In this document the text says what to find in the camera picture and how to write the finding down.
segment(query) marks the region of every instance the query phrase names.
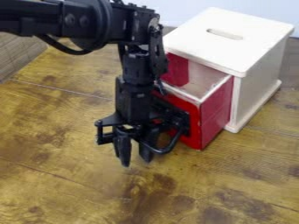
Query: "white wall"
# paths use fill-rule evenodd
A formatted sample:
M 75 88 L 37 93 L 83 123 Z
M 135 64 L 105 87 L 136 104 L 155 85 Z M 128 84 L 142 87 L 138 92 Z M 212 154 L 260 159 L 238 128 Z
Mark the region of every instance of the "white wall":
M 294 35 L 299 37 L 298 0 L 126 0 L 126 2 L 156 9 L 162 14 L 164 25 L 180 25 L 212 6 L 294 24 L 296 25 Z

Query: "wooden floor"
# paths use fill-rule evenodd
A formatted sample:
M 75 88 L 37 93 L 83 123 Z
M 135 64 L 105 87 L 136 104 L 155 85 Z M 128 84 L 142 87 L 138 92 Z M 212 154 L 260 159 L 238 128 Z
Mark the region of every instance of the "wooden floor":
M 284 86 L 239 134 L 204 152 L 179 144 L 130 169 L 95 145 L 113 112 L 116 48 L 72 57 L 53 49 L 0 86 L 0 223 L 299 223 L 299 41 Z

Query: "open drawer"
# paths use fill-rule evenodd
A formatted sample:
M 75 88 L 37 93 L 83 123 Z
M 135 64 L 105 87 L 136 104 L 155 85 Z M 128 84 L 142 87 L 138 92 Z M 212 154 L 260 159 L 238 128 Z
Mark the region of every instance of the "open drawer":
M 191 134 L 182 141 L 202 150 L 230 122 L 234 77 L 168 53 L 170 72 L 163 76 L 174 106 L 191 115 Z

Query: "cable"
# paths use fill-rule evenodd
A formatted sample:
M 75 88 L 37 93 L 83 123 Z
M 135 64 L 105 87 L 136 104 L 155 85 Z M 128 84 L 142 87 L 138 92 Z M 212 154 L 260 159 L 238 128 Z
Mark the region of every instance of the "cable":
M 48 35 L 36 35 L 36 37 L 41 41 L 44 41 L 48 45 L 51 45 L 52 47 L 55 47 L 57 50 L 60 50 L 61 52 L 64 52 L 67 54 L 84 55 L 84 54 L 92 53 L 92 51 L 89 51 L 89 50 L 77 51 L 77 50 L 68 48 L 65 45 L 63 45 L 56 39 L 53 39 Z

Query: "white box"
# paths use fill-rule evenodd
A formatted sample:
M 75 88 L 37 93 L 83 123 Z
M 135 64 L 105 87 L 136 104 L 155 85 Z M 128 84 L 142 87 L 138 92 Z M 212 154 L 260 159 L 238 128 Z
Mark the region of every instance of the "white box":
M 230 123 L 238 133 L 280 87 L 286 41 L 295 27 L 207 9 L 163 39 L 168 53 L 235 76 Z

